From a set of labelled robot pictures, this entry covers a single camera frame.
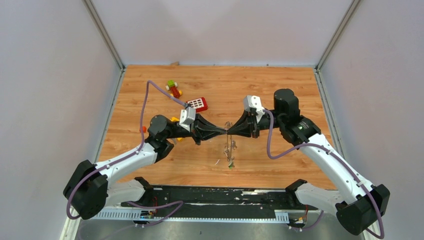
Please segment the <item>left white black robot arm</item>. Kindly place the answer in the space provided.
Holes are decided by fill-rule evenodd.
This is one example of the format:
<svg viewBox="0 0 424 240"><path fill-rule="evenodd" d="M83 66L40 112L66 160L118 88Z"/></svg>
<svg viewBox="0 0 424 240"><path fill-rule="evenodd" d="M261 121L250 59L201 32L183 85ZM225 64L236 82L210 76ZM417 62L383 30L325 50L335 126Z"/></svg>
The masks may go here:
<svg viewBox="0 0 424 240"><path fill-rule="evenodd" d="M127 184L117 181L167 157L174 148L170 139L192 138L200 145L202 141L225 135L227 130L196 113L180 122L156 115L150 120L147 132L147 138L125 153L98 163L86 159L77 165L63 190L69 219L87 220L107 205L120 202L135 201L142 207L149 206L153 201L151 190L136 180Z"/></svg>

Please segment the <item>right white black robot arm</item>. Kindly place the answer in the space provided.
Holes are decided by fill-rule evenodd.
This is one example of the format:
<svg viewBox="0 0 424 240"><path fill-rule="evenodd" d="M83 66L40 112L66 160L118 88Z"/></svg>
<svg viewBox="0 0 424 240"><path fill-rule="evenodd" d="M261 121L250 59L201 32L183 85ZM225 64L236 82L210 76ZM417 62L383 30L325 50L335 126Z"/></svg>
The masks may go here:
<svg viewBox="0 0 424 240"><path fill-rule="evenodd" d="M320 128L301 114L299 99L291 89L274 92L272 110L263 107L255 95L246 96L243 105L244 112L228 129L229 135L257 138L260 131L267 130L267 140L271 141L273 130L278 129L292 150L309 157L336 187L336 190L326 190L299 179L286 188L285 201L290 208L298 209L301 205L318 208L335 216L352 235L369 231L370 226L377 223L379 233L374 236L384 238L382 218L390 191L383 184L373 184L344 160Z"/></svg>

